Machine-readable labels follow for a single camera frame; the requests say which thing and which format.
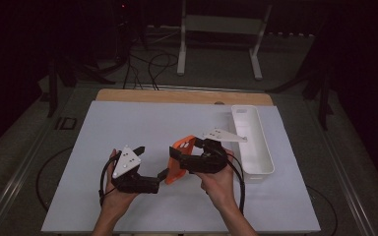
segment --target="black cable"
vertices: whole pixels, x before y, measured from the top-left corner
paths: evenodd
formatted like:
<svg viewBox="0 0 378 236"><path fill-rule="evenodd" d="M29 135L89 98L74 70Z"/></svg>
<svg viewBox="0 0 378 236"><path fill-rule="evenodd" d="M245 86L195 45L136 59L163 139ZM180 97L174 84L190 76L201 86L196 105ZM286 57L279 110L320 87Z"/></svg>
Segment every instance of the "black cable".
<svg viewBox="0 0 378 236"><path fill-rule="evenodd" d="M336 210L333 206L333 204L330 202L330 200L328 200L327 197L325 197L321 192L319 192L318 190L312 188L311 186L309 185L305 185L307 189L310 189L312 191L314 191L315 193L317 193L319 196L321 196L329 205L330 205L330 208L331 210L333 211L333 214L334 214L334 218L335 218L335 226L334 226L334 230L333 232L330 234L331 236L334 236L336 233L337 233L337 229L339 227L339 219L338 219L338 216L337 216L337 213L336 213Z"/></svg>
<svg viewBox="0 0 378 236"><path fill-rule="evenodd" d="M122 89L125 89L125 85L127 85L127 80L128 80L128 73L130 73L130 68L131 68L131 62L130 62L131 58L130 56L128 56L128 59L127 59L127 73L125 74L125 79L124 79L124 84L122 85Z"/></svg>
<svg viewBox="0 0 378 236"><path fill-rule="evenodd" d="M154 89L154 90L159 90L158 85L157 85L157 82L156 82L157 77L158 77L161 73L163 73L168 67L171 67L171 66L175 66L175 65L177 65L177 63L178 63L178 59L177 59L177 56L176 56L176 55L170 54L170 53L168 53L168 52L166 52L166 51L164 51L164 50L160 50L160 49L152 49L152 50L150 50L150 51L160 51L161 54L154 56L150 61L147 61L147 60L145 60L145 59L143 59L143 58L140 58L140 57L138 57L138 56L135 56L135 55L133 55L133 54L130 54L130 57L134 57L134 58L136 58L136 59L138 59L138 60L140 60L140 61L143 61L143 62L146 62L146 63L149 64L148 72L149 72L149 75L150 75L150 79L151 79L151 81L152 81L153 89ZM154 63L154 60L157 59L157 58L159 58L160 56L167 56L167 63L166 63L165 65L161 65L161 64ZM170 63L170 61L171 61L171 57L175 58L175 60L174 60L173 63ZM152 73L152 67L153 67L153 66L162 67L162 69L160 70L160 72L158 72L157 74L153 75L153 73Z"/></svg>
<svg viewBox="0 0 378 236"><path fill-rule="evenodd" d="M244 214L244 203L245 203L245 183L244 183L244 177L241 177L241 174L238 172L237 168L232 164L232 162L227 159L226 163L232 168L232 170L235 172L235 174L238 177L238 181L240 182L240 203L238 208L240 209L241 213Z"/></svg>
<svg viewBox="0 0 378 236"><path fill-rule="evenodd" d="M137 87L137 83L139 84L140 89L143 89L143 86L141 85L140 79L138 78L138 74L139 74L138 69L135 66L131 66L131 69L134 73L134 87L133 87L133 89L135 89Z"/></svg>
<svg viewBox="0 0 378 236"><path fill-rule="evenodd" d="M105 165L103 166L103 169L102 169L102 173L100 175L100 181L99 181L99 203L100 203L100 206L102 206L103 204L103 199L105 198L106 195L110 194L112 191L115 190L115 188L107 191L106 193L104 192L104 187L103 187L103 180L105 179L105 174L106 174L106 170L108 169L108 166L115 161L114 163L114 168L116 166L116 161L119 160L119 157L121 156L121 153L122 151L118 151L113 157L109 158L109 160L105 163Z"/></svg>
<svg viewBox="0 0 378 236"><path fill-rule="evenodd" d="M236 160L237 161L237 163L238 163L238 166L240 167L240 170L241 170L241 176L242 176L242 179L244 180L244 171L242 171L243 169L242 169L242 165L241 165L241 163L240 163L240 161L237 159L237 158L235 158L235 156L234 155L232 155L232 154L229 154L228 153L228 155L229 156L231 156L234 160Z"/></svg>
<svg viewBox="0 0 378 236"><path fill-rule="evenodd" d="M59 154L63 153L64 151L66 150L69 150L69 149L72 149L73 147L66 147L60 151L58 151L57 153L51 155L45 162L44 164L41 166L41 168L39 169L38 171L38 174L36 175L36 178L35 178L35 193L36 193L36 196L38 197L38 200L39 202L41 203L42 207L45 209L45 211L48 211L48 206L47 204L44 202L44 200L42 199L42 196L41 196L41 193L39 192L39 179L40 179L40 176L41 176L41 173L42 171L44 170L45 166L51 161L53 160L55 157L57 157Z"/></svg>

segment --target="orange plastic part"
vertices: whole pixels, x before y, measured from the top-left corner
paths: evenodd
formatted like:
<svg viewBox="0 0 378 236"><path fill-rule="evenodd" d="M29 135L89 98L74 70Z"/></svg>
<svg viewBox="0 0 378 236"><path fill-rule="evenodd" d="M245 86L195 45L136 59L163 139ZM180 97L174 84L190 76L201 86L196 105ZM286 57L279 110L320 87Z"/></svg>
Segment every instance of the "orange plastic part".
<svg viewBox="0 0 378 236"><path fill-rule="evenodd" d="M173 144L173 148L176 148L182 152L182 154L192 154L193 146L195 145L196 138L195 136L188 136L184 139L181 139ZM164 182L169 185L174 181L180 179L185 175L186 170L180 169L179 161L170 157L168 159L168 174Z"/></svg>

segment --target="table leg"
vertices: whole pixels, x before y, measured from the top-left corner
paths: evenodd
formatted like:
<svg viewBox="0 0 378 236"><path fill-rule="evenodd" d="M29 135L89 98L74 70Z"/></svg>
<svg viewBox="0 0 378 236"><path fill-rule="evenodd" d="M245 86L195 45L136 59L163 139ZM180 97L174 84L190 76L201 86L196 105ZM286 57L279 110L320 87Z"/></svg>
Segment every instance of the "table leg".
<svg viewBox="0 0 378 236"><path fill-rule="evenodd" d="M180 51L177 61L177 75L185 74L186 64L186 0L182 0L182 23L180 27Z"/></svg>
<svg viewBox="0 0 378 236"><path fill-rule="evenodd" d="M251 65L253 67L254 79L261 81L263 80L262 71L260 69L259 59L257 58L257 53L259 52L260 44L262 43L263 36L265 34L267 21L269 19L270 13L272 12L272 5L269 5L266 9L265 16L263 18L263 23L260 28L259 34L257 35L257 41L253 48L250 49L250 59Z"/></svg>

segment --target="white metal frame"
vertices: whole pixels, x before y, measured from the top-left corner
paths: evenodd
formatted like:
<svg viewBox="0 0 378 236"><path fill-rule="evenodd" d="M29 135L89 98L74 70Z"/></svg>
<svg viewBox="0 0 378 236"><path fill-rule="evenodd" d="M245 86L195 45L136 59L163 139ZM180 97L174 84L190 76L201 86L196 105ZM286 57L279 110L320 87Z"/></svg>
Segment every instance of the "white metal frame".
<svg viewBox="0 0 378 236"><path fill-rule="evenodd" d="M180 28L180 51L177 63L177 75L185 74L186 64L186 31L214 31L214 32L231 32L243 34L257 34L257 41L254 47L250 48L249 54L251 65L253 67L254 79L262 80L263 75L260 69L257 53L263 40L267 21L272 11L272 5L266 9L263 19L244 19L244 18L226 18L186 15L186 0L182 0L182 21Z"/></svg>

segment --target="white plastic part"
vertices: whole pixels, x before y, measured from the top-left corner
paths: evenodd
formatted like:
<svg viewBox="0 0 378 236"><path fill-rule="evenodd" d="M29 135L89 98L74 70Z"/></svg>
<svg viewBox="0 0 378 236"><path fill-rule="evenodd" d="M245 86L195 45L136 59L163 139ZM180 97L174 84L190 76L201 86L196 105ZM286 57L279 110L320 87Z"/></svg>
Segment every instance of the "white plastic part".
<svg viewBox="0 0 378 236"><path fill-rule="evenodd" d="M259 112L252 105L233 105L231 111L237 135L248 139L247 143L238 144L244 181L259 183L275 171Z"/></svg>
<svg viewBox="0 0 378 236"><path fill-rule="evenodd" d="M221 129L213 129L211 132L204 134L204 138L220 142L247 142L246 137L240 137Z"/></svg>
<svg viewBox="0 0 378 236"><path fill-rule="evenodd" d="M121 153L121 157L116 163L115 169L112 173L112 178L116 179L119 176L127 173L134 167L141 163L141 159L128 146L126 146Z"/></svg>

